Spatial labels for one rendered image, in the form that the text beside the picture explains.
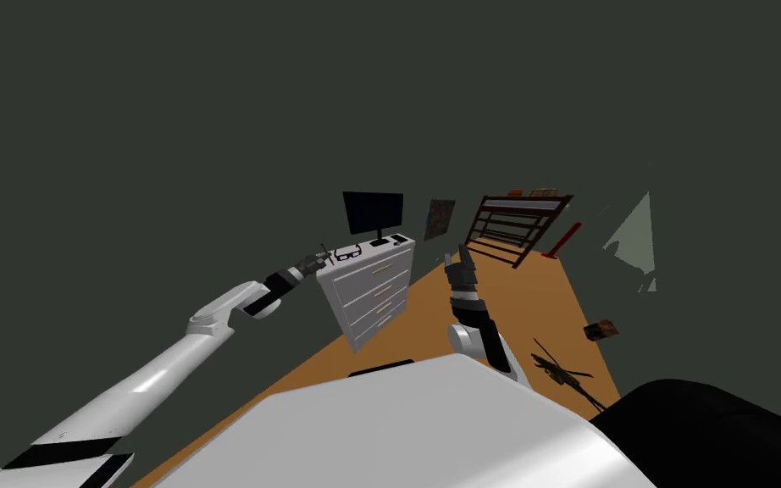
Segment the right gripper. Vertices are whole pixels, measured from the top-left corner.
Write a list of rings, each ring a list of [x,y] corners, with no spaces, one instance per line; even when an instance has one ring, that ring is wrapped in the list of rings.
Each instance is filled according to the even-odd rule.
[[[464,244],[458,246],[460,261],[454,261],[450,253],[444,253],[444,273],[451,287],[453,298],[462,300],[478,300],[476,285],[478,284],[474,270],[469,265],[474,265],[470,250]]]

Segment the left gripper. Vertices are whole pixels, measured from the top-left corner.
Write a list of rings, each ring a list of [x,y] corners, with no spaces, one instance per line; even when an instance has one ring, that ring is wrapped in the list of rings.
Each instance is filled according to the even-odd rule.
[[[314,275],[319,270],[325,268],[331,261],[331,254],[320,252],[307,255],[305,258],[297,261],[297,271],[303,276]]]

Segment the white dresser with monitor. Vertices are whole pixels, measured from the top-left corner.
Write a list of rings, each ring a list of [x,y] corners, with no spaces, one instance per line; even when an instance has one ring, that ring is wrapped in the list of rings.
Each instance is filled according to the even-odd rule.
[[[317,280],[357,353],[405,310],[416,241],[400,233],[383,234],[402,223],[401,193],[344,192],[342,197],[349,231],[374,236],[329,251],[330,263]]]

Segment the brown wooden bunk bed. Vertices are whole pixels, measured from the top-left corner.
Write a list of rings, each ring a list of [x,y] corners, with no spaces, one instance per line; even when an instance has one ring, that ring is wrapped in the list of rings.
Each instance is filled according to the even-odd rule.
[[[485,196],[480,200],[464,246],[470,252],[517,269],[572,200],[572,195]]]

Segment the red stick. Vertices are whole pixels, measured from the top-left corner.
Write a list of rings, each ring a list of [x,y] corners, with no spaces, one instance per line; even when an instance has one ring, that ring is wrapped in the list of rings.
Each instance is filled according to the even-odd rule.
[[[542,256],[549,259],[557,259],[559,251],[580,229],[581,225],[581,222],[575,222],[548,252],[542,253]]]

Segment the dark toy helicopter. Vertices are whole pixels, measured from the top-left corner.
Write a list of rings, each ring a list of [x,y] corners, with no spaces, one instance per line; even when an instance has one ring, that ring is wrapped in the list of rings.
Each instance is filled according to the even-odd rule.
[[[598,413],[604,412],[606,407],[599,402],[594,396],[588,393],[577,379],[578,376],[585,378],[592,378],[591,374],[580,373],[576,371],[570,371],[564,369],[562,365],[546,350],[546,348],[537,340],[533,341],[539,346],[541,351],[547,356],[543,358],[538,354],[531,353],[530,356],[535,362],[535,367],[541,369],[552,381],[558,385],[567,385],[574,391],[579,393],[584,399],[590,403]]]

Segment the brown box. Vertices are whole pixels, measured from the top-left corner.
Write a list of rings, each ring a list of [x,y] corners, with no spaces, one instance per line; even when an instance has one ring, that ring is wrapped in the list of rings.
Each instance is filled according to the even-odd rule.
[[[616,336],[618,330],[611,320],[603,319],[583,327],[584,336],[588,341],[599,341]]]

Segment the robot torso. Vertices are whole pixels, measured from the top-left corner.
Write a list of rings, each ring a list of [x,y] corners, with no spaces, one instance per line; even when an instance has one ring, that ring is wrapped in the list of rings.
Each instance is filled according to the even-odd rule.
[[[268,396],[153,488],[655,488],[593,424],[459,354]]]

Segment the dark picture on wall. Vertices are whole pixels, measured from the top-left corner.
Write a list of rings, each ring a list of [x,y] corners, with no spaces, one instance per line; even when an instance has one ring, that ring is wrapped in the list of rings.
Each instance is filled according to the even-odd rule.
[[[443,236],[448,232],[455,205],[455,200],[430,200],[425,220],[424,241]]]

